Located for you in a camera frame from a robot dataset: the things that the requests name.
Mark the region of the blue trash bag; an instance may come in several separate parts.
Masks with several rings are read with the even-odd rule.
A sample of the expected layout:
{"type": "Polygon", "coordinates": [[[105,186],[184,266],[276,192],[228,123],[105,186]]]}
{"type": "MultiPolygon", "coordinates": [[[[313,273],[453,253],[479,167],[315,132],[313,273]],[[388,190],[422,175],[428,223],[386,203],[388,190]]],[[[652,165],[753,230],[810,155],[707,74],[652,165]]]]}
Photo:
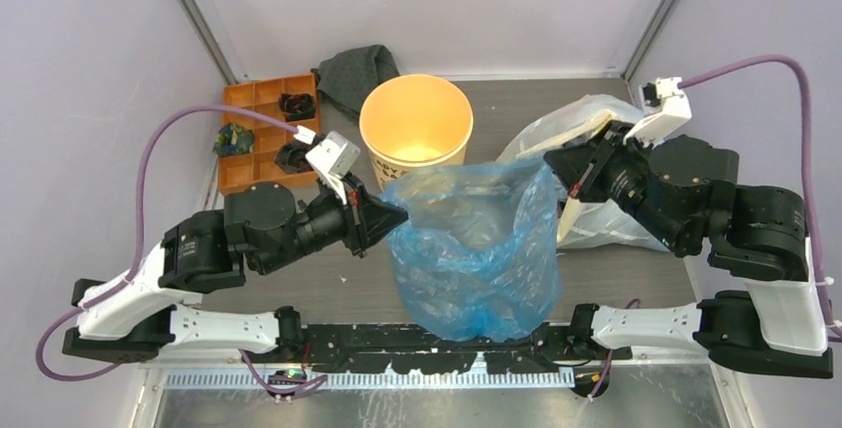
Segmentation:
{"type": "Polygon", "coordinates": [[[388,183],[408,212],[386,238],[411,320],[456,342],[528,336],[562,295],[556,178],[541,157],[436,166],[388,183]]]}

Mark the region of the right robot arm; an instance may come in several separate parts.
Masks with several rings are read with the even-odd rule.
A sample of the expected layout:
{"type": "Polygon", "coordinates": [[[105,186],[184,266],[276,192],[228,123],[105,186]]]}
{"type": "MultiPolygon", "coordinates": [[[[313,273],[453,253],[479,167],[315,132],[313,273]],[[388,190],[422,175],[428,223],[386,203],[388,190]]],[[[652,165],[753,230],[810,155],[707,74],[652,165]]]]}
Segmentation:
{"type": "Polygon", "coordinates": [[[567,190],[566,213],[576,203],[612,202],[675,256],[705,254],[744,283],[666,309],[580,304],[566,334],[573,355],[657,347],[743,373],[832,377],[800,195],[740,184],[732,150],[686,135],[646,145],[622,122],[544,160],[567,190]]]}

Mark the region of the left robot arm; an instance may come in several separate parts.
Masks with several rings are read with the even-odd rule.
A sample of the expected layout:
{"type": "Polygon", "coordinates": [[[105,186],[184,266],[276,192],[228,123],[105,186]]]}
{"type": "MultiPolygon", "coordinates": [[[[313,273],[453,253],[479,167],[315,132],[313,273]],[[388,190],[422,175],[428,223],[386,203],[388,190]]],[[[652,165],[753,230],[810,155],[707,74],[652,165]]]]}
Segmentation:
{"type": "Polygon", "coordinates": [[[346,176],[340,193],[320,186],[310,202],[259,183],[227,196],[219,210],[193,214],[167,231],[136,274],[81,279],[75,325],[62,352],[110,363],[143,362],[183,350],[243,350],[254,361],[291,362],[307,346],[289,306],[258,314],[204,310],[205,295],[244,285],[248,271],[271,274],[334,243],[363,256],[406,222],[404,209],[346,176]]]}

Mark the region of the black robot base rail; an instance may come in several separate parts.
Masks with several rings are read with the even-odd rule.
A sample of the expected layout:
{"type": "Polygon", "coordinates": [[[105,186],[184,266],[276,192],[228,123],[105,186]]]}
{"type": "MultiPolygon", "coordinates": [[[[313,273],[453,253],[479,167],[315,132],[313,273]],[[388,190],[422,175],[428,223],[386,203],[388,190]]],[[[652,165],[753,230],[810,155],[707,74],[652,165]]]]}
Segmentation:
{"type": "Polygon", "coordinates": [[[425,375],[468,372],[478,363],[486,373],[535,374],[563,367],[601,363],[609,351],[576,342],[566,325],[544,323],[520,339],[494,342],[477,337],[463,342],[441,339],[416,324],[310,324],[291,306],[275,311],[280,336],[265,354],[250,353],[254,363],[296,363],[318,372],[425,375]]]}

